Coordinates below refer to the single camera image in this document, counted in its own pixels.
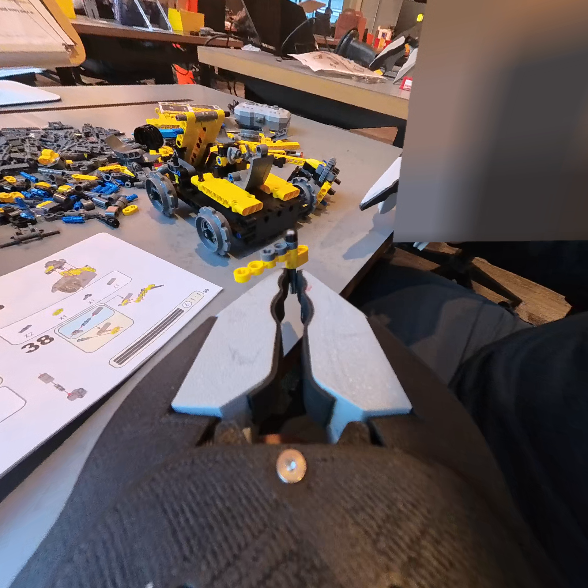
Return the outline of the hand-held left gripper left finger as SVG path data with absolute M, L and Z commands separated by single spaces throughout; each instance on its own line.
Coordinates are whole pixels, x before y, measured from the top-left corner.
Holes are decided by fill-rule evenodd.
M 260 424 L 274 411 L 288 277 L 275 271 L 220 311 L 172 401 L 178 413 Z

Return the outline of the yellow grey wheel assembly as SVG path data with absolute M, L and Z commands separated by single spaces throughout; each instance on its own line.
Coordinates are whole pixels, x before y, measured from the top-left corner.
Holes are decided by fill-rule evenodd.
M 317 160 L 306 158 L 290 174 L 288 182 L 298 187 L 302 201 L 301 215 L 306 217 L 315 211 L 326 195 L 334 195 L 333 184 L 340 184 L 336 158 Z

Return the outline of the grey toy battery box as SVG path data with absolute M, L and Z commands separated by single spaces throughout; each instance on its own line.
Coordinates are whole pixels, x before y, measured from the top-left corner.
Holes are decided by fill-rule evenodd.
M 229 111 L 242 129 L 269 128 L 277 132 L 290 126 L 290 112 L 275 105 L 260 104 L 251 100 L 241 102 L 235 100 L 229 104 Z

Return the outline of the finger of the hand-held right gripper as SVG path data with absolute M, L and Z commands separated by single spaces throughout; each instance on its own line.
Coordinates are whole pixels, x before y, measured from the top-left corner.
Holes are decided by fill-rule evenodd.
M 401 173 L 401 156 L 383 173 L 383 175 L 368 190 L 360 203 L 360 210 L 364 211 L 377 206 L 379 212 L 388 212 L 396 206 L 398 198 L 399 179 Z

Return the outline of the long grey table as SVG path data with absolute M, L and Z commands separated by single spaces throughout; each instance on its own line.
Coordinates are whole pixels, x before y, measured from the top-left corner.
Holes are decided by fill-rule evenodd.
M 267 52 L 213 46 L 198 47 L 200 63 L 228 70 L 306 93 L 407 120 L 410 92 L 385 77 L 366 82 L 360 77 L 342 77 L 313 72 L 295 59 L 278 60 Z

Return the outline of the yellow black toy vehicle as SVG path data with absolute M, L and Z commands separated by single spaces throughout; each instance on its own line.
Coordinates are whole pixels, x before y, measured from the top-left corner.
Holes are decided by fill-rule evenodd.
M 268 145 L 251 147 L 220 138 L 226 116 L 216 105 L 160 102 L 156 118 L 134 130 L 137 143 L 158 152 L 164 130 L 180 129 L 170 157 L 145 180 L 152 206 L 173 217 L 180 202 L 196 211 L 195 227 L 212 253 L 264 245 L 308 216 L 316 206 L 307 178 L 272 173 Z

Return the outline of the pile of toy parts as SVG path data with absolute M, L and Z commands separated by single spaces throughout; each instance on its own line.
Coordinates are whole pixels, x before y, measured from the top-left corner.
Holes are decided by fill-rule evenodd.
M 60 121 L 1 129 L 1 249 L 59 234 L 57 223 L 96 220 L 116 229 L 138 211 L 154 163 L 143 143 L 117 129 Z

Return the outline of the instruction sheet on wooden stand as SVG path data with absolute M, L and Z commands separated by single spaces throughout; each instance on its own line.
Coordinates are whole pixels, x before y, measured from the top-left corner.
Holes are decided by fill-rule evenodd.
M 85 48 L 56 1 L 1 1 L 1 69 L 71 68 Z

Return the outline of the small yellow toy beam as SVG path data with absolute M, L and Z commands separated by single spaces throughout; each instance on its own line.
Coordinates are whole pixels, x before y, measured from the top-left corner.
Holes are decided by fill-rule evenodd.
M 247 266 L 235 269 L 233 277 L 237 283 L 246 283 L 252 276 L 259 276 L 266 269 L 273 269 L 277 263 L 281 263 L 288 277 L 289 291 L 294 294 L 298 291 L 298 268 L 308 260 L 309 247 L 299 243 L 296 229 L 289 229 L 283 239 L 262 249 L 261 260 L 251 261 Z

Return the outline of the white paper sheet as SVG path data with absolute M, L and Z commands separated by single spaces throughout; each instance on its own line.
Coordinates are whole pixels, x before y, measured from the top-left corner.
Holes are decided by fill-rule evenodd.
M 288 57 L 293 58 L 301 65 L 320 75 L 356 79 L 367 83 L 385 80 L 380 70 L 371 71 L 347 58 L 327 51 L 288 54 Z

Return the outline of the grey desk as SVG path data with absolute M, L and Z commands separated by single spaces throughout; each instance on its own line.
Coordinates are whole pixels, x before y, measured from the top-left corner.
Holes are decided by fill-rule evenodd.
M 96 126 L 133 131 L 150 118 L 159 101 L 193 100 L 226 108 L 227 93 L 199 85 L 57 87 L 62 102 L 1 108 L 1 127 L 42 127 L 61 121 L 73 126 Z M 348 295 L 391 242 L 394 212 L 359 210 L 359 202 L 375 180 L 398 156 L 399 150 L 348 131 L 292 116 L 291 132 L 305 155 L 337 160 L 342 185 L 334 202 L 299 228 L 302 243 L 311 248 L 308 267 L 331 289 Z M 191 320 L 127 382 L 109 393 L 87 413 L 66 427 L 25 463 L 1 481 L 1 587 L 9 587 L 58 518 L 84 462 L 108 420 L 132 388 L 160 362 L 176 356 L 189 335 L 209 315 L 240 296 L 244 288 L 232 271 L 243 261 L 223 261 L 198 245 L 194 218 L 182 211 L 173 222 L 149 204 L 113 234 L 132 245 L 200 275 L 224 291 Z

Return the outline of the white instruction booklet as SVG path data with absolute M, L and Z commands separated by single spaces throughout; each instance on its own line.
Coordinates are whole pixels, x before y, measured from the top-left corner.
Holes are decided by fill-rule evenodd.
M 222 287 L 107 233 L 1 277 L 1 475 L 132 374 Z

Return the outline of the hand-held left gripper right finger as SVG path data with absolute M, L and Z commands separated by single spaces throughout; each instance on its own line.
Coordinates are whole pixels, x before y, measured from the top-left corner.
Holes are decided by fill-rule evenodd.
M 303 398 L 325 428 L 412 409 L 367 317 L 306 270 L 298 271 L 304 325 Z

